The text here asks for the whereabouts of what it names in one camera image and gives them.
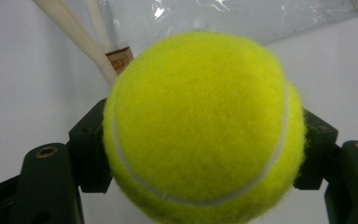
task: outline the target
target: transparent plastic wrap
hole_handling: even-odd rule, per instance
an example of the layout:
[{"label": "transparent plastic wrap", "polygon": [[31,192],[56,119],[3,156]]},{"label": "transparent plastic wrap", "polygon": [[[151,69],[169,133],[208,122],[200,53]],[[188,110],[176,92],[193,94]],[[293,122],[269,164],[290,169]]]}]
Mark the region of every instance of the transparent plastic wrap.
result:
[{"label": "transparent plastic wrap", "polygon": [[[165,36],[187,31],[245,35],[268,44],[314,27],[358,17],[351,0],[85,1],[96,1],[98,5],[98,13],[94,8],[90,15],[101,45],[106,48],[107,42],[102,39],[108,36],[109,46],[127,42],[135,55]],[[104,30],[95,23],[98,14]]]}]

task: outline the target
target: white background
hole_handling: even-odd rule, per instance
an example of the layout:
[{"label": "white background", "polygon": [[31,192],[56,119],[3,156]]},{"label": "white background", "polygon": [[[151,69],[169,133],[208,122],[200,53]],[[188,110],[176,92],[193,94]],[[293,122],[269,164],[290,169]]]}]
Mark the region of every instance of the white background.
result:
[{"label": "white background", "polygon": [[[358,140],[358,18],[267,47],[282,61],[304,106],[339,130],[337,143]],[[65,143],[68,131],[109,92],[95,65],[34,2],[0,1],[0,182],[19,174],[23,156],[34,147]],[[324,188],[293,189],[252,223],[328,223]],[[114,182],[106,195],[82,199],[87,223],[154,223]]]}]

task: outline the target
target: tennis ball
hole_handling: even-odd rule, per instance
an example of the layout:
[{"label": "tennis ball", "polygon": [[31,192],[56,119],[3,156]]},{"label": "tennis ball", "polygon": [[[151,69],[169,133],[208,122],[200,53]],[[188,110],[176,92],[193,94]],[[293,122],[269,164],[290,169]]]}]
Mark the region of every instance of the tennis ball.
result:
[{"label": "tennis ball", "polygon": [[162,223],[243,223],[276,204],[303,158],[300,98],[277,59],[233,35],[159,41],[104,110],[113,177]]}]

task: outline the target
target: fuzzy felt surface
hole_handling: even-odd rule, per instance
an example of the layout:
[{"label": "fuzzy felt surface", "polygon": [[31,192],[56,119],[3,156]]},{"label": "fuzzy felt surface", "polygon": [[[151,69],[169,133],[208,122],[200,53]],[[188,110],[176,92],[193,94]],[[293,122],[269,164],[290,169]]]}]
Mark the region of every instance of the fuzzy felt surface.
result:
[{"label": "fuzzy felt surface", "polygon": [[103,121],[115,180],[163,223],[264,213],[292,185],[305,131],[300,98],[268,50],[204,32],[168,37],[134,60]]}]

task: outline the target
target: wooden stick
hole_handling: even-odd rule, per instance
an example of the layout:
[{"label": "wooden stick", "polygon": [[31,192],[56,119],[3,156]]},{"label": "wooden stick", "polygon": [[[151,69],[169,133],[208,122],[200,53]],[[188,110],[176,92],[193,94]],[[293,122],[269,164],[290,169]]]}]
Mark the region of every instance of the wooden stick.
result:
[{"label": "wooden stick", "polygon": [[101,16],[101,10],[98,6],[96,0],[86,0],[87,8],[89,10],[89,15],[91,16],[91,21],[95,29],[95,33],[97,33],[97,37],[101,42],[100,45],[103,46],[104,49],[112,48],[112,43],[109,39],[109,34],[107,33],[106,25],[103,22],[103,18]]},{"label": "wooden stick", "polygon": [[117,78],[115,69],[66,2],[64,0],[34,0],[34,2],[92,59],[106,81],[113,85]]}]

